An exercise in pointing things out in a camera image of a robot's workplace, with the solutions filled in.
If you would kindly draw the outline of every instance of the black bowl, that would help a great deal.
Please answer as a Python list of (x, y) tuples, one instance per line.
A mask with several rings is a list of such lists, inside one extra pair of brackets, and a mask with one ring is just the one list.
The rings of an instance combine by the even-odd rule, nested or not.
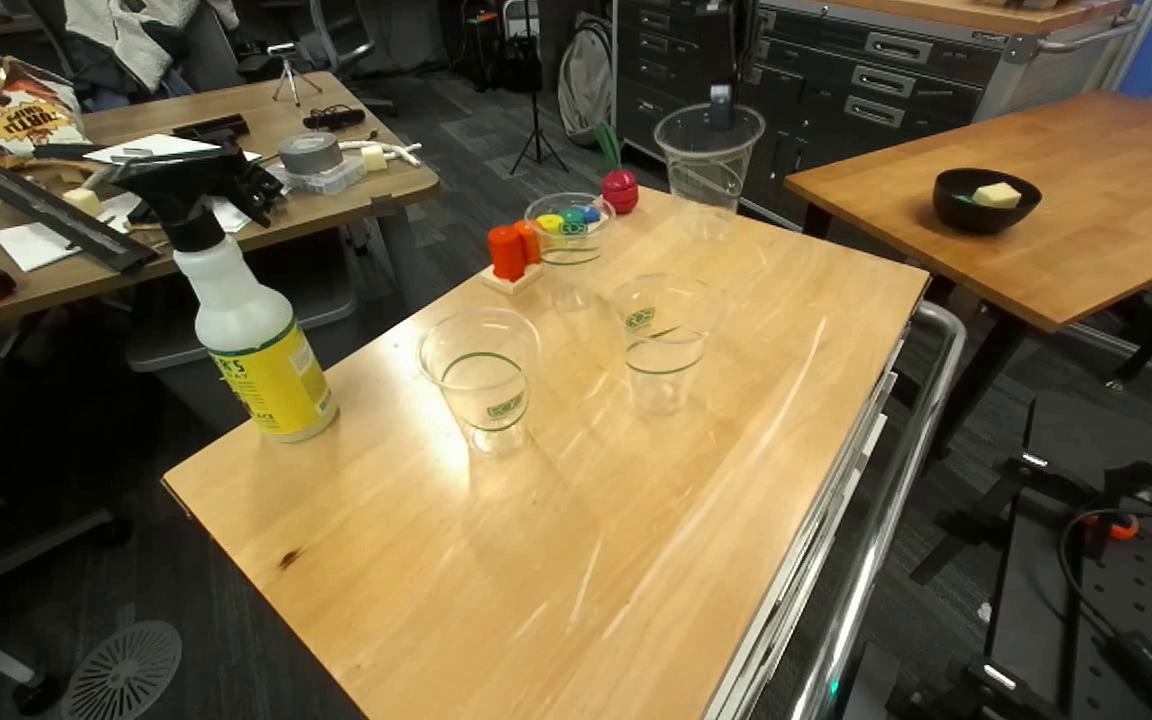
[[(1019, 192), (1019, 203), (1015, 207), (970, 203), (970, 192), (979, 185), (1010, 185)], [(1019, 214), (1029, 214), (1038, 199), (1043, 192), (1035, 185), (1009, 174), (1009, 171), (993, 171), (993, 168), (949, 168), (937, 174), (937, 187), (932, 187), (937, 218), (967, 235), (1003, 233), (1019, 225)]]

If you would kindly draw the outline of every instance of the floor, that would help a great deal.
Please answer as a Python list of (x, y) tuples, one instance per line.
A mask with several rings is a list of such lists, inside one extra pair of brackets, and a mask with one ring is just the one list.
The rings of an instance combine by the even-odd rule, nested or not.
[[(421, 298), (439, 295), (485, 268), (485, 229), (512, 218), (538, 192), (590, 187), (603, 161), (555, 128), (544, 98), (538, 118), (555, 154), (518, 154), (532, 104), (452, 70), (357, 80), (358, 97), (391, 97), (382, 114), (401, 134), (423, 145), (445, 174), (435, 199), (421, 203), (416, 235), (423, 272)], [(631, 154), (643, 185), (661, 168)], [(374, 288), (358, 321), (382, 331), (401, 306), (370, 268)], [(151, 375), (123, 365), (126, 316), (107, 302), (50, 311), (13, 361), (0, 361), (0, 542), (31, 537), (64, 516), (110, 503), (126, 516), (123, 542), (70, 542), (42, 565), (0, 578), (0, 641), (28, 660), (70, 670), (99, 641), (140, 621), (169, 621), (185, 641), (175, 679), (149, 717), (248, 717), (248, 720), (337, 720), (358, 717), (235, 567), (165, 497), (161, 472), (198, 448), (211, 433)], [(906, 570), (939, 539), (937, 516), (962, 508), (993, 483), (993, 467), (1019, 448), (1029, 398), (1043, 387), (1091, 394), (1152, 419), (1152, 371), (1126, 392), (1101, 387), (1111, 356), (1072, 340), (1030, 337), (998, 382), (922, 467), (900, 519), (887, 567), (872, 594), (863, 642), (884, 649), (906, 676), (949, 685), (962, 660), (979, 660), (998, 551), (962, 549), (932, 583)], [(791, 676), (780, 676), (754, 717), (784, 717)], [(15, 717), (0, 679), (0, 720)]]

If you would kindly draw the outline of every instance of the wooden desk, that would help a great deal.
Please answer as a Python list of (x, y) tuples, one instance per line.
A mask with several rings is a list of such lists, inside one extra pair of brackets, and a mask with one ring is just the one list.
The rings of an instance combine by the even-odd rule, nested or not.
[[(1043, 203), (994, 240), (939, 229), (932, 178), (970, 164), (1029, 174), (1043, 187)], [(1065, 331), (1152, 288), (1148, 98), (1075, 97), (794, 171), (784, 185), (811, 203), (808, 233), (819, 235), (826, 214), (841, 214), (998, 311), (942, 428), (975, 404), (1023, 323)]]
[[(597, 265), (517, 293), (473, 277), (340, 361), (323, 437), (240, 424), (169, 472), (369, 717), (731, 717), (770, 670), (922, 272), (754, 218), (682, 235), (682, 203), (643, 192)], [(635, 416), (612, 311), (555, 298), (641, 272), (725, 302), (678, 416)], [(421, 371), (421, 331), (455, 306), (538, 331), (517, 456), (466, 459)]]
[[(274, 146), (285, 140), (304, 132), (298, 118), (307, 108), (358, 104), (331, 70), (314, 70), (307, 80), (298, 80), (304, 85), (298, 89), (304, 108), (273, 98), (274, 85), (245, 85), (245, 89), (221, 89), (221, 93), (198, 93), (198, 97), (175, 97), (175, 98), (156, 98), (156, 104), (91, 112), (91, 114), (83, 114), (83, 132), (96, 145), (120, 145), (120, 140), (134, 140), (149, 132), (172, 132), (178, 125), (240, 112), (251, 128), (251, 134), (245, 134), (245, 146), (259, 150), (259, 154), (274, 154)], [(374, 114), (369, 114), (369, 125), (346, 128), (340, 134), (370, 134), (370, 132), (381, 140), (396, 140)], [(369, 174), (357, 187), (337, 192), (337, 194), (292, 194), (288, 203), (281, 203), (273, 210), (268, 229), (259, 229), (259, 225), (245, 229), (240, 242), (265, 248), (265, 242), (285, 242), (285, 240), (295, 240), (295, 235), (307, 235), (321, 229), (342, 229), (358, 214), (381, 214), (382, 233), (386, 233), (386, 251), (403, 259), (403, 254), (411, 254), (403, 203), (433, 194), (435, 185), (439, 178), (426, 164), (416, 164), (416, 168), (391, 164), (386, 171), (374, 171), (374, 174)], [(0, 203), (0, 229), (23, 225), (23, 218), (28, 214)], [(70, 259), (58, 259), (58, 265), (47, 265), (47, 268), (23, 277), (23, 272), (15, 272), (13, 254), (2, 254), (2, 248), (0, 248), (0, 268), (6, 268), (21, 283), (15, 295), (0, 298), (0, 323), (21, 321), (28, 311), (75, 302), (87, 295), (102, 295), (102, 293), (175, 272), (169, 254), (151, 259), (134, 277), (117, 277), (91, 254), (70, 254)]]

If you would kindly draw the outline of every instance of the wooden table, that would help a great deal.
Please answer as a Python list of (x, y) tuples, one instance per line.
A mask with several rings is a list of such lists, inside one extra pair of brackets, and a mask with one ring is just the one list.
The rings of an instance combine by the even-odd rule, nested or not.
[[(240, 85), (240, 89), (221, 89), (221, 93), (198, 93), (198, 97), (87, 112), (83, 132), (91, 145), (120, 145), (120, 140), (134, 140), (149, 132), (172, 132), (178, 125), (240, 112), (251, 128), (251, 134), (245, 134), (245, 146), (259, 154), (274, 154), (281, 145), (304, 132), (298, 118), (307, 108), (358, 104), (331, 70), (314, 70), (298, 80), (304, 108), (273, 98), (273, 93), (274, 85)], [(374, 114), (369, 114), (369, 125), (342, 128), (340, 134), (370, 134), (370, 132), (374, 140), (396, 140)], [(408, 235), (403, 207), (433, 194), (435, 185), (439, 174), (426, 164), (391, 164), (374, 174), (365, 174), (346, 192), (292, 194), (288, 203), (273, 210), (268, 229), (259, 225), (245, 229), (240, 242), (268, 248), (268, 242), (311, 235), (321, 229), (342, 229), (358, 214), (374, 214), (382, 229), (386, 251), (396, 254), (396, 272), (403, 277), (403, 265), (411, 265), (411, 235)], [(28, 214), (0, 203), (0, 229), (23, 225), (23, 218)], [(70, 254), (70, 259), (58, 259), (23, 277), (15, 272), (2, 248), (0, 248), (0, 268), (6, 268), (21, 283), (15, 295), (0, 298), (0, 323), (13, 323), (42, 306), (75, 302), (87, 295), (107, 295), (117, 288), (175, 272), (169, 254), (151, 259), (134, 277), (117, 277), (91, 254)]]
[[(754, 218), (682, 240), (682, 218), (643, 192), (597, 265), (512, 293), (473, 277), (328, 371), (323, 437), (240, 424), (169, 472), (369, 717), (731, 717), (770, 670), (922, 272)], [(619, 323), (590, 298), (641, 272), (725, 302), (677, 416), (631, 410)], [(458, 306), (538, 331), (517, 456), (466, 459), (421, 367), (423, 326)]]
[[(994, 240), (939, 229), (932, 178), (970, 164), (1038, 185), (1043, 203)], [(808, 233), (824, 235), (835, 214), (994, 306), (998, 323), (967, 365), (942, 433), (975, 404), (1023, 323), (1065, 331), (1152, 288), (1148, 98), (1075, 97), (794, 171), (784, 185), (808, 199)]]

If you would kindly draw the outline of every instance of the bottle label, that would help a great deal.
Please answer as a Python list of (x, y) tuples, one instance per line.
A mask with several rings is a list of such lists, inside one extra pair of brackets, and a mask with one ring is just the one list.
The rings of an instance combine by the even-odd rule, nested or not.
[(251, 352), (211, 352), (211, 361), (268, 437), (298, 441), (337, 419), (323, 367), (295, 323)]

